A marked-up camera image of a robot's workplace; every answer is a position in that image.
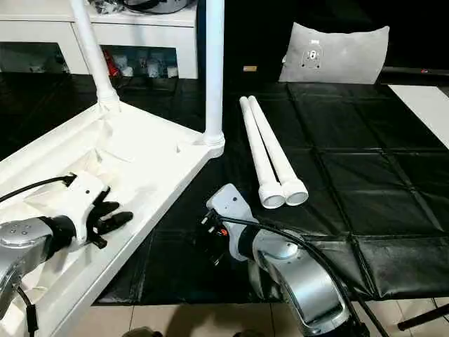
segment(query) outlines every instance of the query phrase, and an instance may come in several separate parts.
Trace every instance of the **pipe end cap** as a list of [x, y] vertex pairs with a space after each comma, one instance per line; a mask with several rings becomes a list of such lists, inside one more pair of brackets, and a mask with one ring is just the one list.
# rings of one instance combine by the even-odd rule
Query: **pipe end cap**
[[309, 198], [309, 192], [299, 179], [292, 179], [282, 184], [283, 195], [289, 206], [297, 206]]
[[266, 209], [277, 209], [285, 204], [282, 187], [279, 183], [268, 183], [259, 187], [259, 198]]

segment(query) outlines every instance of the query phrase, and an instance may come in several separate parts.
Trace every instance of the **tile floor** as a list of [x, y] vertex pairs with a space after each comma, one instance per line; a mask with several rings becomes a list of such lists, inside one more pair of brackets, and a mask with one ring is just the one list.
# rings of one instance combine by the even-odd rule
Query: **tile floor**
[[[449, 298], [437, 299], [439, 305]], [[368, 318], [355, 304], [361, 319]], [[391, 337], [447, 337], [449, 323], [443, 318], [409, 331], [396, 324], [432, 309], [431, 300], [388, 300], [369, 306]], [[129, 329], [149, 326], [166, 337], [232, 337], [236, 332], [253, 329], [266, 337], [301, 337], [295, 321], [284, 304], [247, 305], [158, 305], [148, 307], [91, 307], [71, 337], [121, 337]], [[380, 336], [368, 323], [371, 337]]]

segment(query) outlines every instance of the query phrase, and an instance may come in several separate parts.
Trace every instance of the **cable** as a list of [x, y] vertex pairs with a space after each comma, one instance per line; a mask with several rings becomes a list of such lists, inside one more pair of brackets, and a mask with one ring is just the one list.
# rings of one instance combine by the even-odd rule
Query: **cable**
[[324, 270], [329, 274], [330, 278], [334, 281], [334, 284], [344, 297], [344, 301], [348, 306], [348, 309], [354, 319], [356, 320], [357, 324], [362, 325], [360, 318], [358, 317], [354, 306], [351, 303], [351, 300], [349, 298], [349, 295], [347, 293], [347, 290], [343, 287], [342, 282], [339, 279], [342, 279], [345, 281], [346, 286], [348, 287], [349, 291], [354, 295], [357, 302], [361, 305], [361, 307], [365, 310], [367, 316], [369, 316], [370, 320], [375, 325], [376, 329], [379, 331], [380, 335], [382, 337], [388, 337], [387, 332], [384, 330], [383, 326], [380, 324], [380, 322], [377, 320], [376, 316], [373, 314], [371, 309], [366, 305], [365, 301], [362, 299], [362, 297], [357, 293], [357, 290], [351, 285], [351, 282], [347, 281], [347, 278], [343, 273], [340, 272], [339, 268], [334, 264], [333, 261], [331, 261], [322, 251], [320, 251], [318, 248], [313, 246], [312, 244], [309, 244], [308, 242], [301, 240], [300, 238], [296, 237], [295, 235], [292, 235], [288, 232], [284, 232], [283, 230], [280, 230], [275, 227], [271, 227], [268, 225], [263, 225], [262, 223], [256, 223], [253, 221], [247, 221], [247, 220], [240, 220], [240, 219], [234, 219], [234, 218], [228, 218], [221, 216], [217, 212], [213, 212], [213, 215], [218, 219], [226, 223], [238, 223], [240, 225], [247, 225], [252, 227], [258, 227], [263, 230], [267, 230], [269, 232], [273, 232], [275, 234], [281, 235], [282, 237], [285, 237], [295, 244], [301, 246], [307, 252], [315, 258], [315, 260], [321, 265], [321, 267], [324, 268]]
[[42, 180], [42, 181], [39, 181], [39, 182], [37, 182], [37, 183], [33, 183], [33, 184], [31, 184], [31, 185], [21, 187], [21, 188], [19, 188], [19, 189], [16, 190], [16, 191], [13, 191], [13, 192], [11, 192], [11, 193], [8, 193], [8, 194], [6, 194], [6, 195], [0, 197], [0, 202], [3, 202], [3, 201], [5, 201], [5, 200], [7, 200], [7, 199], [10, 199], [10, 198], [12, 198], [12, 197], [15, 197], [17, 194], [26, 192], [26, 191], [28, 191], [28, 190], [30, 190], [30, 189], [32, 189], [32, 188], [39, 187], [39, 186], [46, 185], [46, 184], [50, 184], [50, 183], [54, 183], [54, 182], [56, 182], [56, 181], [62, 181], [62, 182], [64, 182], [65, 185], [68, 186], [68, 185], [70, 185], [70, 184], [73, 182], [73, 180], [74, 180], [75, 178], [76, 178], [76, 175], [73, 175], [73, 176], [55, 177], [55, 178], [50, 178], [50, 179]]
[[27, 326], [28, 326], [28, 332], [29, 337], [34, 337], [34, 332], [36, 332], [39, 327], [37, 325], [37, 312], [36, 312], [36, 306], [31, 303], [29, 300], [27, 294], [23, 291], [22, 288], [18, 287], [17, 292], [19, 293], [20, 297], [25, 302], [25, 305], [27, 307]]
[[[438, 306], [438, 304], [436, 304], [435, 298], [432, 298], [432, 303], [435, 305], [435, 309], [440, 308], [440, 307]], [[449, 323], [449, 318], [447, 318], [446, 316], [443, 316], [443, 318], [444, 318], [445, 321], [447, 321], [447, 323]]]

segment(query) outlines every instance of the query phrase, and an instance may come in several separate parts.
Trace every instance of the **white cabinet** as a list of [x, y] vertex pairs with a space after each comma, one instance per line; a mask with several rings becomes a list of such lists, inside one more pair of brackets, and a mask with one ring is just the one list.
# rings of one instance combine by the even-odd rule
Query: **white cabinet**
[[[166, 15], [88, 11], [100, 45], [174, 48], [179, 77], [198, 77], [196, 4]], [[72, 74], [89, 74], [69, 0], [1, 0], [1, 42], [57, 43]]]
[[69, 22], [0, 21], [0, 64], [2, 56], [10, 59], [17, 58], [16, 51], [1, 47], [2, 42], [58, 44], [71, 73], [88, 73], [86, 62]]

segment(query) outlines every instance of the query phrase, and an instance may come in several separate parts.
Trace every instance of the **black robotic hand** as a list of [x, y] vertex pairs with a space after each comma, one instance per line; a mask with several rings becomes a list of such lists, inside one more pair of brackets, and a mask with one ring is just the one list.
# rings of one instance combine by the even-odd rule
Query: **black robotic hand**
[[86, 223], [88, 241], [92, 242], [99, 249], [103, 249], [107, 245], [107, 241], [101, 235], [120, 228], [133, 218], [132, 212], [120, 212], [113, 216], [108, 216], [120, 207], [118, 202], [103, 201], [108, 192], [95, 201], [94, 208], [89, 213]]

